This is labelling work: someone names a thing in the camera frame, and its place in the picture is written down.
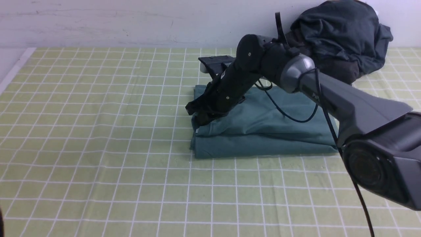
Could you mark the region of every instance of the wrinkled fabric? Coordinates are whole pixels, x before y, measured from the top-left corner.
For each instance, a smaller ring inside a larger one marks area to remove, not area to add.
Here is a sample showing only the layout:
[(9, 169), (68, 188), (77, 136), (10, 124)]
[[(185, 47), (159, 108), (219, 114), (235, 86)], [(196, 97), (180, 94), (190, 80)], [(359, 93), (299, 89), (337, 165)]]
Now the wrinkled fabric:
[(357, 78), (384, 66), (393, 35), (374, 9), (360, 1), (326, 1), (304, 11), (291, 25), (319, 60), (356, 62)]
[[(195, 87), (195, 98), (206, 86)], [(302, 93), (287, 94), (274, 86), (270, 95), (288, 115), (305, 120), (315, 103)], [(268, 96), (256, 87), (230, 113), (198, 127), (192, 117), (194, 134), (190, 149), (198, 159), (245, 156), (325, 154), (337, 152), (328, 124), (319, 108), (312, 120), (297, 123), (284, 117)]]

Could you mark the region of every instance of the teal fabric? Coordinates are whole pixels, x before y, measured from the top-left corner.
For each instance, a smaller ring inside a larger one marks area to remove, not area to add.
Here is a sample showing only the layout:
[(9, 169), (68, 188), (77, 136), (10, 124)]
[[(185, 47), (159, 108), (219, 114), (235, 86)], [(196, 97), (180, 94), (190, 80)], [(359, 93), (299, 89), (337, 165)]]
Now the teal fabric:
[[(195, 86), (195, 98), (205, 88)], [(314, 110), (315, 103), (302, 93), (288, 94), (276, 86), (268, 92), (295, 119), (305, 120)], [(245, 97), (226, 117), (206, 126), (198, 127), (193, 115), (190, 149), (197, 159), (337, 152), (321, 108), (312, 120), (303, 124), (283, 116), (265, 92), (256, 87)]]

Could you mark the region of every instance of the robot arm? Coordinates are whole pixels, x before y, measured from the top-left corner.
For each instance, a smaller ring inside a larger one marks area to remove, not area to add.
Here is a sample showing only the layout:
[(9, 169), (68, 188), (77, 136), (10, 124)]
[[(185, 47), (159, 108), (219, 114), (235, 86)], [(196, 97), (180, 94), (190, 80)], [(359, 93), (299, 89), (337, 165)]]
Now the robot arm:
[(262, 77), (287, 93), (304, 93), (338, 119), (337, 146), (357, 184), (421, 210), (421, 114), (405, 103), (369, 95), (318, 73), (313, 60), (295, 48), (245, 35), (237, 57), (213, 75), (205, 93), (187, 104), (187, 112), (196, 115), (199, 126), (211, 123), (241, 103)]

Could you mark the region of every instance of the pile of clothes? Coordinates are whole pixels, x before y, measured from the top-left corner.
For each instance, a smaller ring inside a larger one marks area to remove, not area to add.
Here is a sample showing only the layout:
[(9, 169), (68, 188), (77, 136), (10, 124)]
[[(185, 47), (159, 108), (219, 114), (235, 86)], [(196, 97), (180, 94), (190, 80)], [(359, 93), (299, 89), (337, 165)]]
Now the pile of clothes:
[(320, 71), (347, 84), (384, 66), (388, 26), (358, 0), (330, 0), (304, 11), (285, 37), (290, 47), (313, 59)]

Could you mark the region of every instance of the white wall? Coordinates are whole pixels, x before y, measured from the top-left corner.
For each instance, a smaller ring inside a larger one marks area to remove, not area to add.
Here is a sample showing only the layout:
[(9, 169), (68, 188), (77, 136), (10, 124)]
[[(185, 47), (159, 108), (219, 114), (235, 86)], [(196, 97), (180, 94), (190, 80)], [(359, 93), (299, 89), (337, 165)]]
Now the white wall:
[[(276, 36), (324, 0), (2, 0), (0, 47), (232, 47), (248, 33)], [(421, 46), (420, 0), (368, 0), (391, 46)]]

